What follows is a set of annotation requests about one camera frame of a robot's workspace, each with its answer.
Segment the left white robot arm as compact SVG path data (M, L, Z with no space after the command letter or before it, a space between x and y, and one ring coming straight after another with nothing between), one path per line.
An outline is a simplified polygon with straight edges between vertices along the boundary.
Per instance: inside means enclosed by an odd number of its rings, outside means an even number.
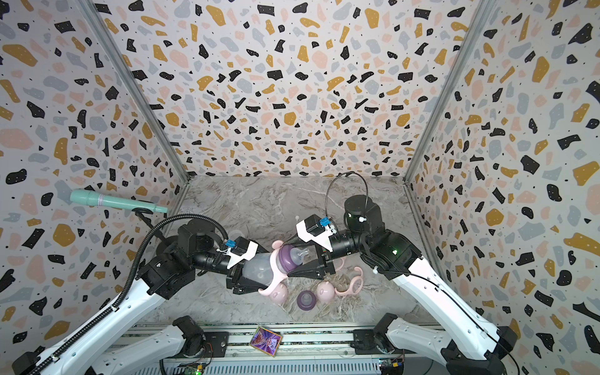
M123 354L106 350L156 307L192 283L197 274L222 273L234 292L261 287L244 277L243 267L265 248L244 237L230 238L215 220L179 214L151 227L137 250L123 290L82 327L49 348L25 352L12 365L16 374L131 373L153 360L193 356L206 345L206 334L191 317L172 325Z

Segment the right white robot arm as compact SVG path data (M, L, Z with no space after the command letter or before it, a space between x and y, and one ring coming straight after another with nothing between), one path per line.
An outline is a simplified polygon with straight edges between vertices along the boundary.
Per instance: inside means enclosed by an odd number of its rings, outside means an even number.
M344 229L330 217L312 215L297 223L287 240L294 248L314 249L317 257L289 273L291 278L322 280L335 272L334 260L358 254L374 273L408 292L442 326L440 331L385 314L357 351L402 350L441 364L451 374L504 374L503 359L517 342L508 326L497 327L464 302L434 271L422 252L404 235L386 228L381 208L368 195L345 201Z

